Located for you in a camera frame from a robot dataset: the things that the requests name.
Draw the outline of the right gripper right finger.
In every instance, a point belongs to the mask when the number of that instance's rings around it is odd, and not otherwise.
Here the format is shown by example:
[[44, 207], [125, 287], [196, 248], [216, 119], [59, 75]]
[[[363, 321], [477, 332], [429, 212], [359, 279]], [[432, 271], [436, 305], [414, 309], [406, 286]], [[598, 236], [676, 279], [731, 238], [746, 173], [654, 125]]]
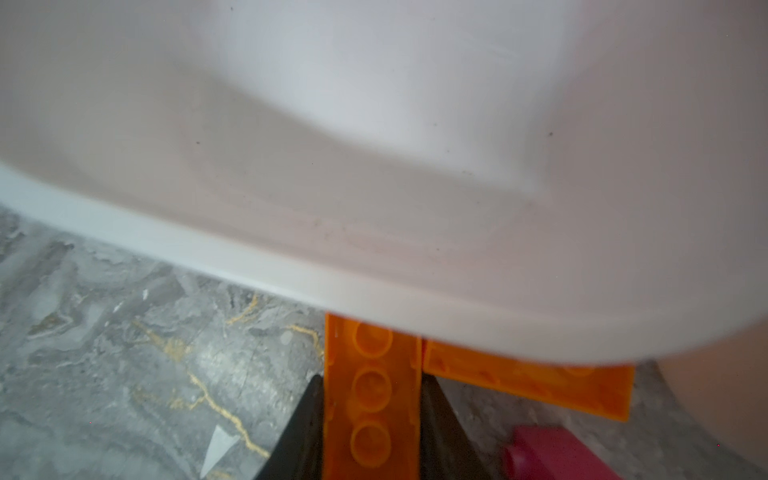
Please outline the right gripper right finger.
[[422, 376], [420, 479], [490, 479], [438, 380]]

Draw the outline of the orange lego top plate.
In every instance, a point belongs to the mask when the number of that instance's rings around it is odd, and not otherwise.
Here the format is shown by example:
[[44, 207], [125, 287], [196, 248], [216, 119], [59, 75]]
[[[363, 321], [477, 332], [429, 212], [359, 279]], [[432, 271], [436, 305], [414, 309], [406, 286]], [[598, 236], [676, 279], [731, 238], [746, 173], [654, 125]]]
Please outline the orange lego top plate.
[[522, 361], [427, 340], [423, 371], [616, 421], [630, 415], [635, 367]]

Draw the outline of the pink lego brick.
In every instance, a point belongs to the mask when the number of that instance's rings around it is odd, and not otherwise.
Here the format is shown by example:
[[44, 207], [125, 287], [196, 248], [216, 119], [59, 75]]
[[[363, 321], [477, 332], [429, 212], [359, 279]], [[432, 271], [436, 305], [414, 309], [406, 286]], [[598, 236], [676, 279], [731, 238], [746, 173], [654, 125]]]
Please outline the pink lego brick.
[[569, 430], [551, 426], [517, 426], [503, 447], [507, 479], [621, 480]]

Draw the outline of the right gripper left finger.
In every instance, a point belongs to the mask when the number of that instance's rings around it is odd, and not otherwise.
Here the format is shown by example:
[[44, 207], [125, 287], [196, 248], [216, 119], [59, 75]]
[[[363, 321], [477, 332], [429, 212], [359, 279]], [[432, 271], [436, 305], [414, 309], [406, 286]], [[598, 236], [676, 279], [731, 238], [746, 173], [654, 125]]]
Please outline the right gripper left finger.
[[316, 480], [323, 469], [324, 383], [314, 375], [255, 480]]

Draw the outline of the long orange lego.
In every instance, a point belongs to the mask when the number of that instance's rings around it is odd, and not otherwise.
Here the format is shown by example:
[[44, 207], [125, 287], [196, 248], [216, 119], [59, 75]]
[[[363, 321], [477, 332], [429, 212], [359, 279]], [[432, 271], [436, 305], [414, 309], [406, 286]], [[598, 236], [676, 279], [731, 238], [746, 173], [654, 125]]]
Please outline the long orange lego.
[[324, 479], [418, 479], [422, 343], [328, 313]]

